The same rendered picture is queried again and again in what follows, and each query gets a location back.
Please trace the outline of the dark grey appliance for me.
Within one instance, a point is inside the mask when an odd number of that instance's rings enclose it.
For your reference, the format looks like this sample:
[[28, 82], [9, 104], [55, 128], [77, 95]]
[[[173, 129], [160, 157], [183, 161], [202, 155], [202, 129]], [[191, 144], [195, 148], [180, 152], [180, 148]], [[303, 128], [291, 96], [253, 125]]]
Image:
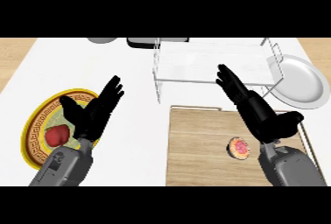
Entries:
[[[133, 48], [152, 49], [157, 38], [127, 38], [129, 46]], [[160, 41], [164, 42], [188, 42], [188, 38], [160, 38]]]

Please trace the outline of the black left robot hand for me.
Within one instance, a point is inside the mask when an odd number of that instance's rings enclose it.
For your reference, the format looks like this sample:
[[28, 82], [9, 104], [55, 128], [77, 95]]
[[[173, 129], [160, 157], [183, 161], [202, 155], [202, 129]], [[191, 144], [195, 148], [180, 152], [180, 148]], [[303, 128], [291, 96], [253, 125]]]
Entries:
[[75, 126], [74, 138], [86, 138], [95, 142], [103, 133], [111, 113], [118, 105], [120, 98], [124, 95], [120, 77], [114, 76], [103, 87], [103, 90], [84, 108], [65, 95], [59, 97], [63, 108], [63, 117]]

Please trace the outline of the red apple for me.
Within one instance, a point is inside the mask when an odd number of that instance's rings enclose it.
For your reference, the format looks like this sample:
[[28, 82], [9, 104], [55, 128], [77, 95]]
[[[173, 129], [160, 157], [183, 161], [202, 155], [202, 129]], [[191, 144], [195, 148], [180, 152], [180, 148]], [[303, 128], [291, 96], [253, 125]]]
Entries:
[[46, 143], [50, 147], [58, 147], [68, 142], [69, 128], [65, 124], [52, 127], [46, 131]]

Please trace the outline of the yellow patterned round plate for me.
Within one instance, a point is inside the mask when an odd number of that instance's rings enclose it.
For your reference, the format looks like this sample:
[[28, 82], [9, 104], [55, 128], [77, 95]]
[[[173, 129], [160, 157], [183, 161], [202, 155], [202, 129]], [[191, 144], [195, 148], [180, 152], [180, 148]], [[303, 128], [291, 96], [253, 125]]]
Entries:
[[59, 97], [62, 95], [66, 95], [81, 108], [99, 97], [93, 91], [84, 88], [72, 88], [56, 93], [37, 107], [27, 120], [21, 135], [22, 157], [27, 164], [37, 170], [41, 168], [47, 156], [56, 148], [56, 146], [49, 145], [46, 138], [47, 131], [52, 128], [59, 125], [66, 125], [69, 135], [65, 146], [75, 150], [80, 148], [78, 140], [72, 137], [74, 125], [63, 117], [63, 109], [59, 103]]

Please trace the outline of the grey round object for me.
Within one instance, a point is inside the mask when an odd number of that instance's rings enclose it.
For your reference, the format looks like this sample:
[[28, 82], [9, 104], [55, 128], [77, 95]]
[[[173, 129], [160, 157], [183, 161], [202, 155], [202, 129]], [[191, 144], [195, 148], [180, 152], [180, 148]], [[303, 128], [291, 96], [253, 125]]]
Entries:
[[112, 42], [117, 38], [87, 38], [87, 40], [95, 44], [106, 44]]

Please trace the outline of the wooden tray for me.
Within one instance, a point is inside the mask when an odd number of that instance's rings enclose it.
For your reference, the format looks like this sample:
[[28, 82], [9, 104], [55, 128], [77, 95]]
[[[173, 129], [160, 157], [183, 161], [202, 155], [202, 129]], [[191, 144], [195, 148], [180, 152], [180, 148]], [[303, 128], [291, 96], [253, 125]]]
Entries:
[[[228, 154], [232, 137], [248, 143], [245, 160]], [[170, 110], [167, 185], [269, 186], [259, 154], [260, 143], [238, 113], [201, 108]]]

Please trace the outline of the white round plate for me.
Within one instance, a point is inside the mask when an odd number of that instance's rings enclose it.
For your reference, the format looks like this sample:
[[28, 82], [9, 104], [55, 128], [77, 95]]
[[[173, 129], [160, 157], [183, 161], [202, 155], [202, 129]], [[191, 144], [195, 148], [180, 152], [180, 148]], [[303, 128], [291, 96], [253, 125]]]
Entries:
[[267, 66], [275, 85], [269, 93], [288, 106], [298, 109], [318, 109], [329, 99], [327, 77], [310, 62], [290, 54], [267, 58]]

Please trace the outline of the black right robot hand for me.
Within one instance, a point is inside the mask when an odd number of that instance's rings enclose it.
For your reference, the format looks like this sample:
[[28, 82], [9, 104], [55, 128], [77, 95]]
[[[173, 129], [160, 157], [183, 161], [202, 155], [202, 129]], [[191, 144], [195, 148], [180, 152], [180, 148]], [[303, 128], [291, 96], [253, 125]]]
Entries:
[[264, 98], [248, 90], [233, 71], [225, 64], [219, 65], [217, 85], [222, 87], [253, 136], [262, 143], [272, 143], [297, 133], [297, 125], [304, 116], [297, 111], [278, 115]]

